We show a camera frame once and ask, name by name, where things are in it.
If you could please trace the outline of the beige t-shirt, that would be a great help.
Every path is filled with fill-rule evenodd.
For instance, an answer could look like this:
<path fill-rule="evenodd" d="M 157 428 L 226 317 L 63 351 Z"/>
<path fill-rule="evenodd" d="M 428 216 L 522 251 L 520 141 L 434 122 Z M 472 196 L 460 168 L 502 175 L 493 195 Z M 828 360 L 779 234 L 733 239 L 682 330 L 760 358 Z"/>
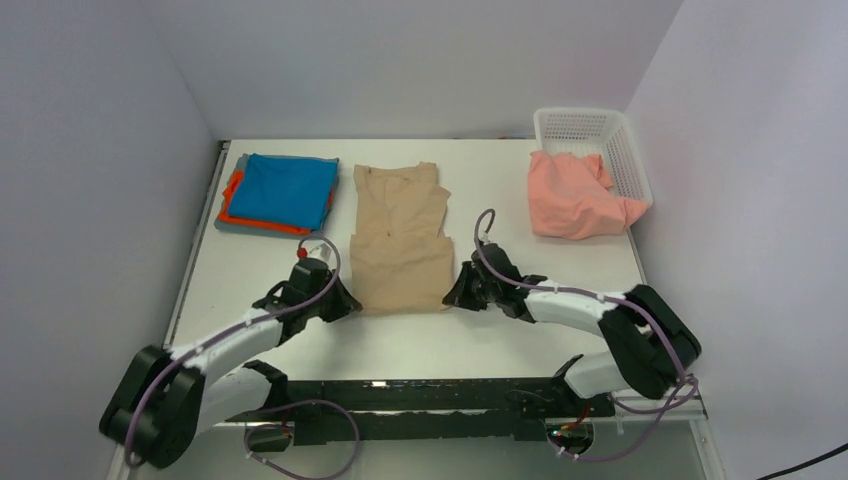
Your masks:
<path fill-rule="evenodd" d="M 349 258 L 354 296 L 366 314 L 433 313 L 454 276 L 454 244 L 444 232 L 451 193 L 438 167 L 354 167 L 357 192 Z"/>

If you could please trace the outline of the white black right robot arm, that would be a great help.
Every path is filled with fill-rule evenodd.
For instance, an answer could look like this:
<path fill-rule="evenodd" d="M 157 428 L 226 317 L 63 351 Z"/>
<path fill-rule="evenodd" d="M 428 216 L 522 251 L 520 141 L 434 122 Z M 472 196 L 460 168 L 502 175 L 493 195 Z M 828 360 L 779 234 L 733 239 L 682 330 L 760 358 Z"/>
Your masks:
<path fill-rule="evenodd" d="M 470 311 L 494 305 L 509 318 L 557 324 L 602 339 L 604 351 L 577 355 L 551 388 L 557 411 L 574 415 L 589 399 L 633 390 L 662 398 L 702 353 L 697 337 L 649 285 L 597 293 L 542 275 L 520 274 L 507 253 L 487 243 L 463 262 L 443 304 Z"/>

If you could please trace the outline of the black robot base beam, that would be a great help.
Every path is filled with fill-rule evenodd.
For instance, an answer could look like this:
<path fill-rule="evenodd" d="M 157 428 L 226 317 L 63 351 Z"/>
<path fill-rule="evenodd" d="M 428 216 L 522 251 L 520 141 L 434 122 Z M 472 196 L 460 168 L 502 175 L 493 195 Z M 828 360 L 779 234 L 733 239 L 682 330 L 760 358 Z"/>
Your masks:
<path fill-rule="evenodd" d="M 229 423 L 292 427 L 297 446 L 329 442 L 510 437 L 542 441 L 542 425 L 587 424 L 615 414 L 605 395 L 589 400 L 547 377 L 292 381 L 277 405 L 302 400 L 288 412 L 248 411 Z"/>

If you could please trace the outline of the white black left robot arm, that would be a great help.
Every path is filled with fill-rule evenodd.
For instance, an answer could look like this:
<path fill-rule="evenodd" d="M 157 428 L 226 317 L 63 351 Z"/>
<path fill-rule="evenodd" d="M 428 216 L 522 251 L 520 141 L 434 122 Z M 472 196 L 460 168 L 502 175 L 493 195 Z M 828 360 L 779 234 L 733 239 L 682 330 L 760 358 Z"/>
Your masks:
<path fill-rule="evenodd" d="M 127 466 L 163 469 L 198 434 L 225 420 L 243 414 L 275 419 L 302 403 L 290 394 L 287 374 L 259 354 L 291 340 L 313 318 L 331 323 L 361 309 L 337 270 L 301 258 L 236 324 L 190 344 L 137 352 L 99 431 L 123 447 Z"/>

